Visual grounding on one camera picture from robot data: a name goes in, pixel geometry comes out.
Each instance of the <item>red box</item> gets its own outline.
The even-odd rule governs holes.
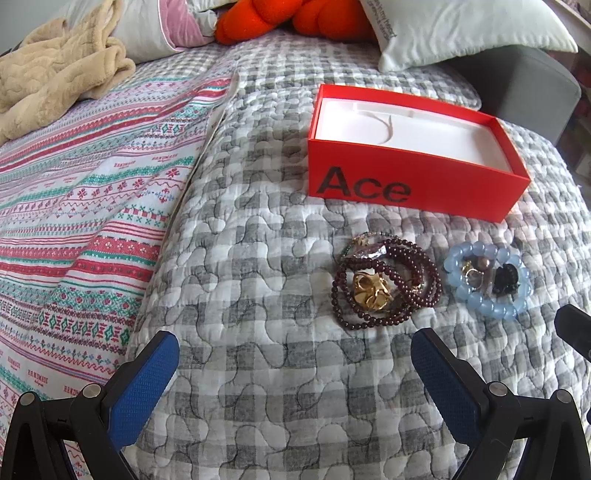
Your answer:
[[[378,134],[387,140],[368,144],[357,138]],[[446,151],[462,159],[449,158]],[[495,117],[362,87],[320,86],[308,135],[308,162],[311,196],[491,222],[502,221],[530,184]]]

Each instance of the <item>patterned blanket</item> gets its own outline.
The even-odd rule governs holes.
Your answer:
[[[486,381],[538,397],[566,388],[582,413],[591,407],[590,369],[553,328],[566,303],[591,312],[591,222],[548,141],[506,125],[532,183],[497,225],[307,196],[306,136],[319,84],[479,106],[442,67],[382,75],[378,58],[368,46],[282,32],[220,58],[238,62],[238,94],[189,187],[130,340],[130,358],[159,329],[181,345],[177,378],[126,450],[140,478],[451,478],[467,450],[410,361],[411,335],[427,326]],[[446,287],[436,308],[399,327],[346,332],[330,305],[335,256],[365,231],[416,242],[438,264],[464,240],[512,245],[532,272],[528,311],[517,321],[486,320]],[[515,445],[503,478],[522,448]]]
[[[0,148],[0,454],[24,391],[75,395],[123,361],[228,92],[234,65],[212,63],[181,54],[144,65],[103,99]]]

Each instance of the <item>gray and white checkered quilt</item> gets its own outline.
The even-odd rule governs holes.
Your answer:
[[[566,303],[591,312],[591,222],[548,141],[506,126],[532,183],[498,225],[307,196],[306,136],[319,84],[479,106],[473,89],[439,66],[385,75],[378,57],[369,46],[274,32],[167,60],[181,69],[236,61],[240,82],[131,339],[130,358],[159,329],[181,345],[177,377],[126,451],[141,479],[451,478],[467,450],[411,364],[411,335],[423,327],[487,382],[537,397],[566,388],[583,413],[591,407],[589,367],[553,328]],[[464,240],[517,247],[532,272],[528,311],[517,321],[485,320],[446,288],[436,308],[399,327],[345,332],[329,299],[335,257],[365,231],[416,242],[439,264]]]

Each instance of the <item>gray wall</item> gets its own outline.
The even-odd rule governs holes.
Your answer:
[[[49,20],[69,0],[0,0],[0,53]]]

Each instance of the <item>black lettering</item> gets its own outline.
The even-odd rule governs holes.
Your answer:
[[[339,182],[337,185],[331,184],[331,180],[333,177],[336,177],[336,180]],[[326,177],[322,181],[322,185],[318,189],[318,193],[324,193],[326,189],[336,189],[343,192],[343,195],[350,197],[351,191],[349,190],[349,186],[347,185],[347,181],[345,180],[345,175],[343,175],[343,171],[340,167],[331,167]]]
[[[401,197],[393,198],[392,195],[400,195]],[[392,203],[406,202],[409,195],[410,187],[405,183],[389,183],[384,188],[384,198]]]
[[[369,195],[364,195],[361,192],[361,187],[364,183],[370,183],[371,185],[374,185],[379,189],[382,188],[382,184],[378,182],[376,179],[361,179],[358,182],[356,182],[355,185],[353,185],[353,191],[355,192],[355,195],[363,199],[374,199],[376,197],[379,197],[379,193],[371,193]]]

